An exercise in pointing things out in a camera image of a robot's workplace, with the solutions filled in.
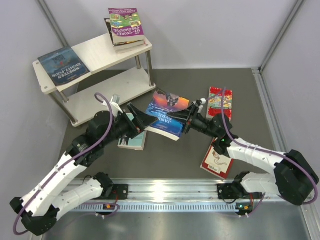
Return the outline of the blue Jane Eyre book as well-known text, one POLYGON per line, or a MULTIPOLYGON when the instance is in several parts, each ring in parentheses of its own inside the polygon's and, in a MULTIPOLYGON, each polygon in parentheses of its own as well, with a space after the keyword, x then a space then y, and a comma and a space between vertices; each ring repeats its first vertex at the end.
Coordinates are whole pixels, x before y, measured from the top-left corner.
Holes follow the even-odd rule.
POLYGON ((167 114, 185 110, 188 106, 189 100, 187 98, 156 88, 145 113, 157 117, 158 120, 147 127, 146 131, 178 141, 182 135, 183 125, 167 114))

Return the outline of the dark blue Nineteen Eighty-Four book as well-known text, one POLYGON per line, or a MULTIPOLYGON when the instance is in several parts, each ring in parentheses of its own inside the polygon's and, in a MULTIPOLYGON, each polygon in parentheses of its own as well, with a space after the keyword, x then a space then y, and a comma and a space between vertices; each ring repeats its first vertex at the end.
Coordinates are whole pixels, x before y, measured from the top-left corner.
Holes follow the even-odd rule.
POLYGON ((90 73, 70 46, 43 55, 38 60, 55 86, 68 84, 90 73))

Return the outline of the purple storey treehouse book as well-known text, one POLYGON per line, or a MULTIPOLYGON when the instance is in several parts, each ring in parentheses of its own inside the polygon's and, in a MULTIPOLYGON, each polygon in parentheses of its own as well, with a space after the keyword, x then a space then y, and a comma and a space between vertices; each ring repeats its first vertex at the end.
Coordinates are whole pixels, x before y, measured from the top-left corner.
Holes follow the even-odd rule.
POLYGON ((113 42, 144 41, 145 34, 136 8, 108 8, 113 42))

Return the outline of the black treehouse book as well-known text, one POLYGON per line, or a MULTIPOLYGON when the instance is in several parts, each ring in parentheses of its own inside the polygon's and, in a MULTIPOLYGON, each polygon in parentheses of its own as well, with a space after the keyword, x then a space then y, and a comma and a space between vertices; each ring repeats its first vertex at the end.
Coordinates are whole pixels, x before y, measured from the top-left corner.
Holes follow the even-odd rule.
POLYGON ((106 28, 107 28, 107 31, 108 31, 108 34, 110 36, 110 39, 111 39, 111 42, 112 42, 112 45, 115 47, 116 44, 114 42, 114 38, 113 38, 113 33, 112 33, 112 26, 111 26, 111 21, 109 18, 105 18, 104 19, 104 23, 106 25, 106 28))

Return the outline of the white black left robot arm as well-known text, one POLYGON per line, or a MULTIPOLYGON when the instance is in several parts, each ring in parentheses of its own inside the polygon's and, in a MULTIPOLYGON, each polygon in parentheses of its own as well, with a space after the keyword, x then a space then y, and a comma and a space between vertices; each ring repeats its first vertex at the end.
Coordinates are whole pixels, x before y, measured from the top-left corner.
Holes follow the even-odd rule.
POLYGON ((95 114, 88 122, 84 134, 76 137, 63 153, 50 173, 23 197, 15 197, 10 206, 17 214, 16 227, 21 222, 26 232, 41 236, 59 219, 74 208, 93 199, 108 199, 113 194, 114 183, 103 172, 98 172, 81 186, 63 192, 80 173, 88 169, 105 151, 106 145, 122 137, 135 138, 158 119, 148 115, 133 104, 127 105, 133 118, 118 106, 108 104, 110 110, 95 114))

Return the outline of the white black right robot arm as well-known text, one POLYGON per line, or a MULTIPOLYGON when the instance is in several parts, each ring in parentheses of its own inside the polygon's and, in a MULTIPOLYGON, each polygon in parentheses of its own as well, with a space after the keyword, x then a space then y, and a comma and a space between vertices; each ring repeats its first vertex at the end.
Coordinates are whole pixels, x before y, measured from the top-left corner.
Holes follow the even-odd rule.
POLYGON ((238 198, 246 198, 250 193, 273 194, 295 206, 308 204, 311 194, 314 194, 311 202, 317 200, 320 179, 299 151, 278 152, 249 143, 231 133, 233 126, 223 112, 211 120, 204 118, 200 113, 202 103, 199 99, 187 109, 170 112, 167 116, 180 122, 185 134, 195 130, 213 138, 212 146, 219 155, 265 172, 243 171, 237 175, 232 188, 238 198))

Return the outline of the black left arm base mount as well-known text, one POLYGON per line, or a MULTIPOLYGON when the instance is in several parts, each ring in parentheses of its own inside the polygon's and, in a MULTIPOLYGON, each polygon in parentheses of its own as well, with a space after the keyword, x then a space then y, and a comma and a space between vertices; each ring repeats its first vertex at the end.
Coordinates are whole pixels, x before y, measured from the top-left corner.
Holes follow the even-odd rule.
POLYGON ((99 200, 127 200, 129 194, 128 184, 114 184, 108 196, 102 195, 99 200))

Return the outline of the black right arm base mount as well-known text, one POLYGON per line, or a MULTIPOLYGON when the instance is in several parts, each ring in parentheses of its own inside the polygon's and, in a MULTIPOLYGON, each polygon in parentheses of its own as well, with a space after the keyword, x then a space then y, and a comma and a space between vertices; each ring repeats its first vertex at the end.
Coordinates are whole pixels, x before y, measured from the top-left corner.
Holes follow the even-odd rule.
POLYGON ((261 192, 248 193, 244 189, 237 189, 232 183, 217 184, 217 194, 219 200, 232 202, 233 200, 254 200, 261 199, 263 194, 261 192))

